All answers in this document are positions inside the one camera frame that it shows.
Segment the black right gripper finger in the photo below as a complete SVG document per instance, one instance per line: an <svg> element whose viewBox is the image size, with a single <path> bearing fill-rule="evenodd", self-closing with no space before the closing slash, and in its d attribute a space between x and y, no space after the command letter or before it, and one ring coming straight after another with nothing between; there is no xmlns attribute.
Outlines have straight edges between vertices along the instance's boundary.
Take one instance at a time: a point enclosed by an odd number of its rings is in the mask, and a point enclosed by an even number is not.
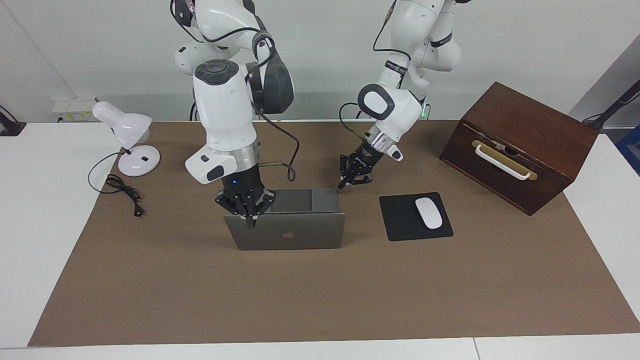
<svg viewBox="0 0 640 360"><path fill-rule="evenodd" d="M276 193L263 190L261 194L253 190L247 194L247 227L254 228L258 218L274 205Z"/></svg>
<svg viewBox="0 0 640 360"><path fill-rule="evenodd" d="M218 193L215 196L215 203L232 215L240 215L242 217L250 216L247 199L244 198L242 194Z"/></svg>

